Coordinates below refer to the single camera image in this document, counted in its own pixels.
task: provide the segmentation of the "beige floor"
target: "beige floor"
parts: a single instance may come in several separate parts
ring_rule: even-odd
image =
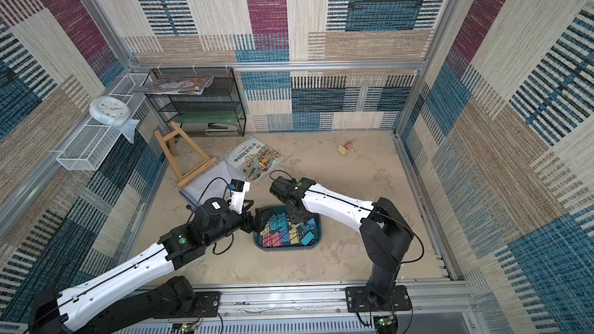
[[[348,131],[319,133],[256,133],[254,136],[285,156],[278,169],[297,179],[308,177],[323,186],[356,199],[390,199],[425,244],[425,257],[404,264],[398,278],[439,278],[441,273],[423,226],[419,210],[390,134],[385,131]],[[346,156],[336,151],[338,144],[355,140],[358,152]],[[209,155],[223,160],[243,140],[242,137],[196,138]],[[182,172],[200,160],[183,140],[178,144],[177,163]],[[255,208],[280,204],[269,193],[271,179],[252,185],[246,198],[255,200]],[[148,218],[138,238],[135,254],[140,253],[171,228],[189,216],[186,202],[179,195],[171,167],[157,192]],[[187,264],[171,276],[154,281],[162,284],[172,276],[185,275],[191,284],[238,284],[253,282],[367,280],[371,262],[360,234],[333,219],[322,218],[323,236],[311,250],[263,251],[252,235],[235,233],[233,247],[220,256],[209,248],[204,256]],[[224,249],[227,241],[221,241]],[[420,244],[413,240],[405,260],[420,255]]]

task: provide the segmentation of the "black wire shelf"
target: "black wire shelf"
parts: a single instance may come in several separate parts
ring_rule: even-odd
[[[147,99],[165,122],[178,122],[190,137],[237,137],[245,135],[245,109],[232,69],[199,67],[153,69],[148,74],[161,78],[206,78],[213,83],[200,95],[147,93]]]

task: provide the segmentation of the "aluminum rail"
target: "aluminum rail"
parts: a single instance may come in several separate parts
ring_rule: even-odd
[[[219,291],[220,300],[217,302],[219,313],[224,325],[232,327],[247,322],[275,323],[288,320],[287,323],[308,319],[340,319],[348,318],[357,321],[352,313],[348,313],[346,306],[345,287],[365,286],[366,281],[336,281],[336,282],[293,282],[266,284],[217,284],[195,285],[194,291]],[[442,279],[408,279],[397,280],[397,285],[404,285],[411,298],[415,317],[426,317],[432,320],[440,315],[458,314],[465,321],[467,332],[471,334],[487,334],[486,324],[480,312],[480,307],[471,293],[466,281],[451,281]],[[134,293],[143,293],[154,286],[144,286]],[[373,315],[388,315],[389,312],[373,312]],[[364,320],[367,313],[362,313]],[[406,323],[411,311],[399,311],[398,317],[403,317]],[[206,319],[208,323],[219,325],[217,317]],[[174,323],[188,322],[188,319],[146,320],[143,323]],[[239,332],[261,332],[259,330],[239,330]],[[297,332],[318,332],[297,330]]]
[[[127,77],[127,74],[126,71],[123,71],[120,76],[114,79],[103,95],[111,93],[120,82]],[[154,111],[152,104],[148,104],[148,107],[153,109],[154,113],[157,113]],[[56,161],[56,158],[90,117],[91,115],[89,115],[89,113],[82,116],[77,124],[74,125],[72,129],[70,129],[54,146],[54,149],[48,152],[40,163],[33,168],[31,173],[27,175],[19,187],[12,192],[2,205],[0,205],[0,241],[2,241],[4,236],[6,236],[11,228],[21,219],[29,206],[41,194],[45,186],[51,181],[54,175],[56,175],[58,170],[62,168],[62,165]],[[170,130],[169,127],[164,126],[163,124],[161,124],[161,128],[164,131]],[[154,198],[154,194],[151,192],[149,200],[152,200],[152,198]]]
[[[159,63],[133,66],[133,72],[148,73],[152,69],[177,67],[231,67],[233,71],[331,71],[331,70],[421,70],[421,59],[401,60],[354,60],[354,61],[286,61],[286,62],[201,62]]]
[[[91,14],[91,18],[99,28],[111,50],[114,52],[115,57],[122,63],[124,69],[130,68],[136,61],[131,57],[128,47],[124,44],[123,39],[115,31],[107,16],[105,16],[101,9],[101,5],[97,0],[81,0],[81,2]]]
[[[431,241],[431,245],[435,249],[436,257],[441,256],[441,259],[445,265],[445,269],[448,271],[449,277],[453,280],[457,280],[460,277],[458,276],[458,273],[456,272],[457,270],[454,267],[453,258],[448,254],[447,248],[440,237],[437,226],[439,220],[435,219],[433,212],[429,210],[427,199],[421,190],[419,179],[416,176],[416,172],[412,166],[411,160],[406,154],[405,147],[402,144],[402,139],[393,137],[393,142],[394,147],[396,148],[396,153],[398,153],[402,167],[405,170],[406,179],[408,180],[413,196],[415,197],[415,202],[417,208],[419,209],[421,218],[423,219],[425,229],[427,230],[429,241]]]
[[[398,121],[398,125],[396,126],[397,136],[400,136],[402,134],[406,122],[411,116],[412,109],[416,103],[416,99],[419,97],[420,91],[423,88],[423,84],[425,83],[427,72],[431,69],[431,66],[433,65],[435,55],[438,53],[440,48],[443,47],[443,39],[450,30],[450,25],[454,20],[454,13],[460,5],[460,1],[461,0],[449,0],[446,4],[443,16],[435,30],[435,36],[433,37],[433,41],[431,42],[431,45],[427,50],[427,56],[425,58],[425,67],[423,67],[417,78],[415,78],[415,81],[413,82],[411,88],[411,92],[409,93],[408,98],[406,98],[405,106],[402,109],[402,113],[400,114],[400,120]]]

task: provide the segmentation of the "white clock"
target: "white clock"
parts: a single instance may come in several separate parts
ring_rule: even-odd
[[[98,122],[119,127],[130,118],[130,107],[117,98],[103,96],[91,102],[88,113]]]

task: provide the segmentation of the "blue plastic tray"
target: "blue plastic tray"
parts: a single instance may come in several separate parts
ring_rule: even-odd
[[[272,208],[273,214],[281,214],[286,213],[286,206],[285,205],[277,205],[277,206],[265,206],[263,208],[258,208],[256,210],[268,210]],[[312,249],[314,248],[322,239],[322,222],[320,220],[320,215],[316,215],[314,217],[314,221],[316,222],[316,227],[311,229],[310,232],[314,234],[314,238],[309,242],[307,245],[303,245],[301,243],[298,244],[291,244],[291,241],[284,241],[281,243],[282,246],[279,247],[266,247],[263,246],[263,237],[260,233],[254,233],[254,244],[262,250],[265,251],[275,251],[275,250],[305,250],[305,249]]]

